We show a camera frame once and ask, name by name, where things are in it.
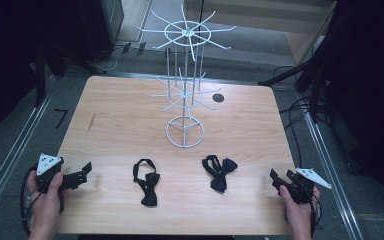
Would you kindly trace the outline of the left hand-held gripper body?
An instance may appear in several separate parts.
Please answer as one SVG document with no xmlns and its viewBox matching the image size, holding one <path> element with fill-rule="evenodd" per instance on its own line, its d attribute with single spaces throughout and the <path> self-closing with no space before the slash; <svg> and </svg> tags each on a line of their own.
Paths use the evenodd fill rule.
<svg viewBox="0 0 384 240">
<path fill-rule="evenodd" d="M 50 182 L 56 173 L 61 171 L 61 166 L 64 164 L 63 157 L 56 157 L 42 153 L 39 157 L 36 168 L 36 183 L 38 191 L 46 193 Z"/>
</svg>

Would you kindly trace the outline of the light wooden furniture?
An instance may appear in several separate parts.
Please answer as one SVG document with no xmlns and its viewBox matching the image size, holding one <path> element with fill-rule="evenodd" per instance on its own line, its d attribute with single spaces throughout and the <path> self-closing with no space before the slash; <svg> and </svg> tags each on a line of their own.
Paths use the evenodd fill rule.
<svg viewBox="0 0 384 240">
<path fill-rule="evenodd" d="M 183 0 L 189 19 L 215 12 L 212 23 L 281 31 L 301 64 L 329 27 L 336 0 Z"/>
</svg>

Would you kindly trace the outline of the black stand leg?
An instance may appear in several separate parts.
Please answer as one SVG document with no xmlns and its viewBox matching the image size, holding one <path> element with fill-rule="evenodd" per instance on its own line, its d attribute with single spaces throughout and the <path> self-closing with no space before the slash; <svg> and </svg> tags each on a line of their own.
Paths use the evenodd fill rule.
<svg viewBox="0 0 384 240">
<path fill-rule="evenodd" d="M 306 70 L 307 68 L 310 67 L 311 65 L 311 61 L 308 60 L 298 66 L 295 66 L 295 67 L 292 67 L 290 70 L 280 74 L 280 75 L 277 75 L 275 77 L 272 77 L 271 79 L 268 79 L 268 80 L 265 80 L 265 81 L 259 81 L 257 82 L 257 85 L 258 86 L 266 86 L 266 87 L 270 87 L 270 86 L 273 86 L 274 84 L 277 84 L 295 74 L 298 74 L 304 70 Z"/>
</svg>

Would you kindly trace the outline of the black bow tie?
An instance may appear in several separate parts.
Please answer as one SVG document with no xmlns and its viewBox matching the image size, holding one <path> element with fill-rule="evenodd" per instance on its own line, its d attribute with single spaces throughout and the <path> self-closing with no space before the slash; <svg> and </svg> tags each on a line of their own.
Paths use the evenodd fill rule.
<svg viewBox="0 0 384 240">
<path fill-rule="evenodd" d="M 224 193 L 227 189 L 226 175 L 238 168 L 233 160 L 225 158 L 219 161 L 216 155 L 208 155 L 202 160 L 202 166 L 212 177 L 210 187 L 219 193 Z"/>
<path fill-rule="evenodd" d="M 138 177 L 139 167 L 142 163 L 148 164 L 152 172 L 145 175 L 145 179 Z M 133 181 L 137 183 L 144 193 L 144 197 L 141 200 L 141 204 L 146 207 L 156 207 L 158 205 L 158 197 L 155 192 L 155 187 L 160 180 L 160 175 L 157 173 L 157 168 L 151 159 L 140 159 L 133 165 Z"/>
</svg>

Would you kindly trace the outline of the person's left hand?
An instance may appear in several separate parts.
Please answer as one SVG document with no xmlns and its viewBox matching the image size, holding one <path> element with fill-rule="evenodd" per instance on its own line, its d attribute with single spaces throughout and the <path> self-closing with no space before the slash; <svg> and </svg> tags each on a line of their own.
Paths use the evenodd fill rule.
<svg viewBox="0 0 384 240">
<path fill-rule="evenodd" d="M 32 230 L 47 229 L 57 232 L 61 223 L 58 192 L 63 181 L 63 175 L 57 173 L 53 177 L 46 194 L 42 194 L 37 190 L 36 178 L 36 171 L 33 170 L 27 180 L 28 190 L 36 200 L 33 204 L 34 223 Z"/>
</svg>

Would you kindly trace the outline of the dark cabinet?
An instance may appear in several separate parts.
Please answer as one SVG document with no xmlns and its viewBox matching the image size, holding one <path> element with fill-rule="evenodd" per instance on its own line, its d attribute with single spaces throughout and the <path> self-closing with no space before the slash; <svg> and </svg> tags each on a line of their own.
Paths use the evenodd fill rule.
<svg viewBox="0 0 384 240">
<path fill-rule="evenodd" d="M 124 19 L 122 0 L 43 0 L 44 40 L 58 58 L 88 62 L 108 56 Z"/>
</svg>

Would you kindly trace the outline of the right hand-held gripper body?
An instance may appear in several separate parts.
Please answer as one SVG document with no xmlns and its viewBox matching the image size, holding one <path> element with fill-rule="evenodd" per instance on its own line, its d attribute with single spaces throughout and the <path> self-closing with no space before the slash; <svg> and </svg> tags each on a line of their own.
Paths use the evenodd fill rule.
<svg viewBox="0 0 384 240">
<path fill-rule="evenodd" d="M 297 168 L 294 173 L 296 174 L 296 182 L 292 182 L 290 179 L 289 182 L 281 180 L 281 185 L 288 189 L 292 199 L 297 204 L 311 202 L 315 184 L 327 189 L 332 188 L 332 185 L 313 169 Z"/>
</svg>

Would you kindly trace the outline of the metal floor rail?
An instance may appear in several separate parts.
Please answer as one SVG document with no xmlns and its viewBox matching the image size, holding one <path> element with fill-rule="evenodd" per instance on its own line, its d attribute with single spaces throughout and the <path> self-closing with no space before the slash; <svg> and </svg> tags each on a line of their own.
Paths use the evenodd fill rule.
<svg viewBox="0 0 384 240">
<path fill-rule="evenodd" d="M 51 75 L 45 81 L 46 94 L 38 106 L 34 106 L 36 91 L 28 93 L 0 124 L 0 196 L 42 120 L 58 81 Z"/>
<path fill-rule="evenodd" d="M 326 177 L 332 185 L 332 194 L 338 207 L 344 227 L 347 231 L 347 234 L 351 240 L 364 240 L 362 231 L 356 219 L 356 215 L 352 209 L 348 197 L 346 196 L 337 171 L 333 165 L 330 153 L 324 142 L 320 129 L 313 122 L 309 114 L 306 114 L 305 119 Z"/>
</svg>

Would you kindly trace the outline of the person's right hand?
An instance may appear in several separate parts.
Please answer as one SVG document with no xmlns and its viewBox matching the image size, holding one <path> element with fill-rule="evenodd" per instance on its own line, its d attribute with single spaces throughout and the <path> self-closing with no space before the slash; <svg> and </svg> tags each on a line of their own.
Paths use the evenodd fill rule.
<svg viewBox="0 0 384 240">
<path fill-rule="evenodd" d="M 311 206 L 295 203 L 285 186 L 281 185 L 279 190 L 285 204 L 288 231 L 292 229 L 311 231 Z"/>
</svg>

